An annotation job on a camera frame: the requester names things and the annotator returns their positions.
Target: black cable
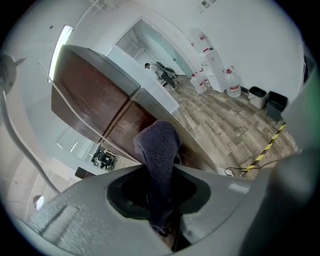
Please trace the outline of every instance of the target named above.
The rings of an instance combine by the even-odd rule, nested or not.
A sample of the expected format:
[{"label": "black cable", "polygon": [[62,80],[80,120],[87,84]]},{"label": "black cable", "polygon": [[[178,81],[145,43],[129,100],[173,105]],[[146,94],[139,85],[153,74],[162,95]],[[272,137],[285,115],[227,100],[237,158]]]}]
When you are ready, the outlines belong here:
[{"label": "black cable", "polygon": [[[278,159],[278,160],[271,161],[271,162],[267,162],[267,163],[265,163],[264,165],[262,165],[261,167],[251,168],[250,170],[253,170],[253,169],[261,169],[262,167],[265,167],[266,165],[272,164],[272,163],[277,162],[277,161],[279,161],[279,159]],[[225,169],[224,169],[225,175],[227,175],[227,176],[232,176],[232,175],[229,175],[229,174],[226,173],[226,170],[228,170],[228,169],[245,170],[245,169],[247,169],[247,168],[241,168],[241,167],[228,167],[228,168],[225,168]]]}]

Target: black trash can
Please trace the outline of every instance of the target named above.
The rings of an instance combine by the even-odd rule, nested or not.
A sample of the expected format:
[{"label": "black trash can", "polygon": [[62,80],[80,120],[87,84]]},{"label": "black trash can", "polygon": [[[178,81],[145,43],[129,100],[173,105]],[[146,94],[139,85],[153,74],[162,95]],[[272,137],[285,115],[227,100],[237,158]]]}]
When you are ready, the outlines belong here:
[{"label": "black trash can", "polygon": [[288,98],[273,91],[269,91],[266,98],[266,115],[278,122],[282,119],[281,113],[288,104]]}]

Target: gray towel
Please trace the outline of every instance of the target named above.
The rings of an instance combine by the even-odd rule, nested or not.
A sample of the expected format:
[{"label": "gray towel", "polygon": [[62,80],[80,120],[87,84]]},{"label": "gray towel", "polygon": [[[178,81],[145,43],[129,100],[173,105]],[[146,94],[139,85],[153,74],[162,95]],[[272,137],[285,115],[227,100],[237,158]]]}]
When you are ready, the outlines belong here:
[{"label": "gray towel", "polygon": [[175,156],[182,141],[168,122],[158,120],[134,138],[135,152],[140,154],[150,172],[147,193],[150,224],[156,231],[168,226],[173,211],[170,183]]}]

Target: electrical cable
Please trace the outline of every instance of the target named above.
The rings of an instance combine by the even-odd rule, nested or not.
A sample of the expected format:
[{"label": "electrical cable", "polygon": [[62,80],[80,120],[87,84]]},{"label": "electrical cable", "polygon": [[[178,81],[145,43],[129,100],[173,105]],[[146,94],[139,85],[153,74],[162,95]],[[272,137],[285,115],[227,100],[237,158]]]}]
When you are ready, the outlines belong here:
[{"label": "electrical cable", "polygon": [[[44,71],[47,74],[48,79],[50,79],[49,73],[47,72],[45,66],[42,64],[42,62],[39,60],[39,63],[41,64],[41,66],[43,67]],[[135,158],[133,158],[130,154],[128,154],[127,152],[123,151],[121,148],[119,148],[116,144],[110,142],[107,140],[106,137],[104,137],[102,134],[100,134],[95,128],[93,128],[90,124],[86,123],[82,117],[75,111],[75,109],[70,105],[70,103],[68,102],[67,98],[64,96],[64,94],[61,92],[61,90],[59,89],[59,87],[56,85],[56,83],[51,80],[51,83],[53,85],[53,87],[57,90],[57,92],[60,94],[60,96],[63,98],[63,100],[65,101],[65,103],[68,105],[68,107],[71,109],[71,111],[75,114],[75,116],[77,118],[79,118],[79,120],[84,123],[88,128],[90,128],[95,134],[97,134],[100,138],[104,139],[110,146],[114,147],[116,150],[120,151],[122,154],[126,155],[127,157],[129,157],[131,160],[137,162],[138,164],[141,164],[141,162],[137,161]]]},{"label": "electrical cable", "polygon": [[4,91],[3,86],[1,86],[1,112],[2,112],[2,117],[3,117],[3,123],[4,126],[9,133],[9,136],[15,143],[15,145],[22,151],[22,153],[25,155],[26,158],[29,159],[29,161],[34,165],[34,167],[38,170],[39,174],[41,177],[44,179],[46,184],[49,186],[50,189],[52,189],[56,194],[60,194],[61,192],[55,187],[55,185],[50,181],[48,176],[46,175],[45,171],[39,164],[39,162],[36,160],[36,158],[30,153],[30,151],[26,148],[26,146],[22,143],[22,141],[19,139],[17,136],[11,121],[9,117],[9,112],[7,108],[7,100],[6,100],[6,94]]},{"label": "electrical cable", "polygon": [[[269,164],[272,164],[272,163],[278,162],[278,161],[279,161],[279,159],[278,159],[278,160],[271,161],[271,162],[267,162],[267,163],[265,163],[264,165],[262,165],[261,167],[252,168],[251,170],[253,170],[253,169],[261,169],[261,168],[265,167],[266,165],[269,165]],[[232,176],[232,175],[229,175],[229,174],[226,173],[226,170],[228,170],[228,169],[245,170],[246,168],[241,168],[241,167],[228,167],[228,168],[225,168],[225,169],[224,169],[225,175],[227,175],[227,176]]]}]

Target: doorway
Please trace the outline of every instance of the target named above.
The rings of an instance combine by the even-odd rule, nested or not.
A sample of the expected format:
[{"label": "doorway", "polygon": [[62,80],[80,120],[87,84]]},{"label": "doorway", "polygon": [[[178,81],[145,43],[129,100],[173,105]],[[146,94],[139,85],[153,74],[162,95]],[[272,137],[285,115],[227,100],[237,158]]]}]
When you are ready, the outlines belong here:
[{"label": "doorway", "polygon": [[116,44],[140,65],[160,62],[175,74],[191,78],[193,72],[178,51],[153,26],[141,19]]}]

